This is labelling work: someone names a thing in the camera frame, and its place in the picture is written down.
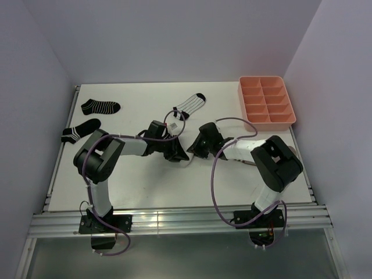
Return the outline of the white sock black toe heel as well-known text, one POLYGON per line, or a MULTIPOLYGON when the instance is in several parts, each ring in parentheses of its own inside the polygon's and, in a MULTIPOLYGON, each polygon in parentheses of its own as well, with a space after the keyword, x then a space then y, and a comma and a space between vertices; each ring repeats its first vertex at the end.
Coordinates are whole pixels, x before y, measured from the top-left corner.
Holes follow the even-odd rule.
POLYGON ((181 121, 189 119, 190 115, 195 113, 206 103, 206 97, 202 93, 193 94, 183 103, 173 107, 173 117, 181 121))

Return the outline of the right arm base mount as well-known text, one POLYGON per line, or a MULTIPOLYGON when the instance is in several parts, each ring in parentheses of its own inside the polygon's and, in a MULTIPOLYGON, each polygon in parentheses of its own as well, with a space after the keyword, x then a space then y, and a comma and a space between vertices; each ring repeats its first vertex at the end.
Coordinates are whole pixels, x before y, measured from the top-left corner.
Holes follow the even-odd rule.
MULTIPOLYGON (((233 218, 231 222, 233 224, 243 224, 251 219, 253 219, 258 212, 252 210, 236 210, 233 212, 233 218)), ((251 222, 250 224, 237 227, 237 229, 265 229, 265 228, 280 228, 284 225, 284 215, 281 209, 274 209, 268 214, 264 214, 259 217, 257 220, 251 222)))

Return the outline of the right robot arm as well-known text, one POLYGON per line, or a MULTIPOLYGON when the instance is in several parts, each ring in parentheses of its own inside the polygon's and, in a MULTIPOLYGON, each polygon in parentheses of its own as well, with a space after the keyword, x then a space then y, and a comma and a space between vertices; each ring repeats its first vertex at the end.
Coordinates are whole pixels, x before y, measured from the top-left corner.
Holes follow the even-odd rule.
POLYGON ((221 219, 226 221, 217 205, 214 194, 214 174, 217 160, 253 162, 259 171, 264 186, 252 204, 252 221, 259 227, 272 218, 271 212, 282 203, 282 193, 303 172, 303 164, 282 140, 273 135, 267 139, 251 140, 249 136, 224 138, 216 123, 206 123, 199 128, 199 135, 187 152, 202 159, 214 156, 210 190, 213 206, 221 219))

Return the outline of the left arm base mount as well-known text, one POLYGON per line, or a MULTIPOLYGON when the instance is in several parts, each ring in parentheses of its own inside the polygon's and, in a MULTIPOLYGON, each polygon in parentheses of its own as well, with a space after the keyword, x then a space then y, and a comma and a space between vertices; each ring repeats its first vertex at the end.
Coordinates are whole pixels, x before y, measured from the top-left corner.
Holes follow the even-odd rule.
POLYGON ((129 233, 131 231, 133 216, 130 214, 113 215, 107 220, 103 220, 105 223, 100 222, 93 215, 85 215, 81 217, 80 225, 78 229, 79 234, 109 234, 118 233, 119 229, 122 232, 129 233))

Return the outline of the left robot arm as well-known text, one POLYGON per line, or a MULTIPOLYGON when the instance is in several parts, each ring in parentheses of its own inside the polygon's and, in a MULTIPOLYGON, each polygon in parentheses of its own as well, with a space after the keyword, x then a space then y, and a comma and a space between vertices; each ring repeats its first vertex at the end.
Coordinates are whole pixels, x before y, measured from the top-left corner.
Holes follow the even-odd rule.
POLYGON ((73 164, 87 183, 90 211, 95 215, 92 225, 98 231, 107 232, 113 225, 108 179, 120 156, 143 157, 158 152, 169 162, 190 163, 191 154, 184 150, 173 132, 176 127, 174 123, 154 120, 136 136, 113 135, 97 129, 76 153, 73 164))

